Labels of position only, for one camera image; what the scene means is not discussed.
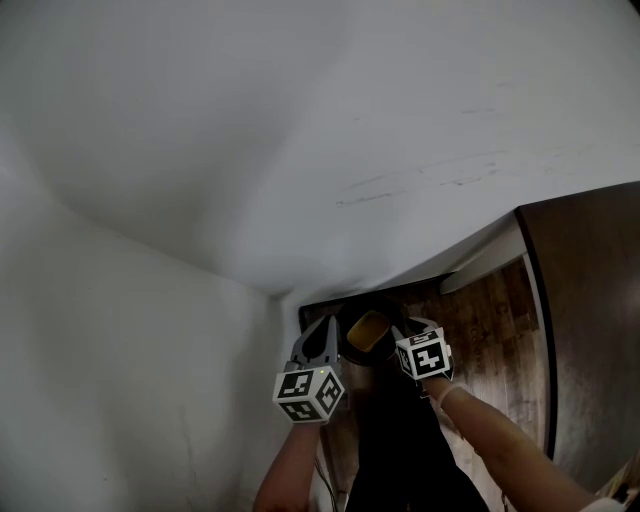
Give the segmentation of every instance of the hardwood floor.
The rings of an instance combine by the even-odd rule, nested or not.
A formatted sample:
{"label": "hardwood floor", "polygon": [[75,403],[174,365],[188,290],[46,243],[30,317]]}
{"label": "hardwood floor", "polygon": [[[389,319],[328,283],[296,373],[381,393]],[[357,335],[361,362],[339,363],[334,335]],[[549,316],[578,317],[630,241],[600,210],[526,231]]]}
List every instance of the hardwood floor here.
{"label": "hardwood floor", "polygon": [[[436,280],[374,293],[399,306],[405,318],[430,318],[444,327],[455,360],[454,381],[466,383],[477,397],[505,413],[544,448],[546,347],[522,260],[444,296],[439,295]],[[301,326],[335,314],[344,302],[301,308]],[[341,365],[349,391],[366,392],[370,369],[344,358]],[[441,425],[458,466],[469,475],[489,509],[504,510],[500,489],[480,457],[444,422]],[[338,491],[351,489],[358,469],[357,442],[358,427],[351,411],[337,413],[324,429],[324,451]]]}

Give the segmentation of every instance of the cable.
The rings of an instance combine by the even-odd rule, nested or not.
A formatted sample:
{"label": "cable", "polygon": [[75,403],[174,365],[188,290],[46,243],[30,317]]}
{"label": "cable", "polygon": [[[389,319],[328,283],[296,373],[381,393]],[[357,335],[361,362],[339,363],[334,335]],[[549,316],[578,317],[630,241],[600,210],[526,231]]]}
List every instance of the cable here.
{"label": "cable", "polygon": [[322,468],[320,467],[320,463],[318,462],[317,457],[315,460],[315,466],[316,466],[316,471],[318,472],[318,476],[322,479],[322,481],[324,482],[324,485],[327,486],[327,490],[329,491],[329,496],[331,497],[331,509],[333,510],[333,512],[338,512],[338,505],[336,503],[336,497],[333,494],[333,489],[331,489],[331,485],[329,484],[327,477],[324,475],[324,471],[322,471]]}

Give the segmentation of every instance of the yellow object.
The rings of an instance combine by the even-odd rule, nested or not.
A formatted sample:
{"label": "yellow object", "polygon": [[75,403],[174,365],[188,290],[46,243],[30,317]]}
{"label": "yellow object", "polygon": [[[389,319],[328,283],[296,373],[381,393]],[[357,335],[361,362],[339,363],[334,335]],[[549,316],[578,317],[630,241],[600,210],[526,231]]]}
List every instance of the yellow object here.
{"label": "yellow object", "polygon": [[391,322],[377,311],[368,311],[347,333],[347,341],[362,352],[371,352],[376,343],[387,334]]}

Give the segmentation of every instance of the forearm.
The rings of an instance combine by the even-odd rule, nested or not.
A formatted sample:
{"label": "forearm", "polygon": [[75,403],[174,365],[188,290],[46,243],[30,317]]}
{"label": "forearm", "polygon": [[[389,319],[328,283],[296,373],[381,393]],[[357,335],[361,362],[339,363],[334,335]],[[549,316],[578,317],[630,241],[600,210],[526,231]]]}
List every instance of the forearm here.
{"label": "forearm", "polygon": [[291,429],[260,486],[255,512],[307,510],[319,439],[318,425],[296,425]]}
{"label": "forearm", "polygon": [[[423,383],[427,392],[436,397],[449,385],[440,378]],[[463,389],[454,389],[446,396],[442,408],[520,512],[579,511],[595,500],[494,407]]]}

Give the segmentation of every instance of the white wall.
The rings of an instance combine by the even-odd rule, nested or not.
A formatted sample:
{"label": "white wall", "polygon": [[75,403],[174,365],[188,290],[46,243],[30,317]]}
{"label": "white wall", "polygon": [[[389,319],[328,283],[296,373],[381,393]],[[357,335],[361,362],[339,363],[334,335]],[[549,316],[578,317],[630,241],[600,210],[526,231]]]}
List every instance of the white wall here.
{"label": "white wall", "polygon": [[280,334],[261,293],[0,164],[0,509],[246,508],[288,427],[270,403]]}
{"label": "white wall", "polygon": [[269,293],[640,179],[628,0],[0,3],[0,124],[76,211]]}

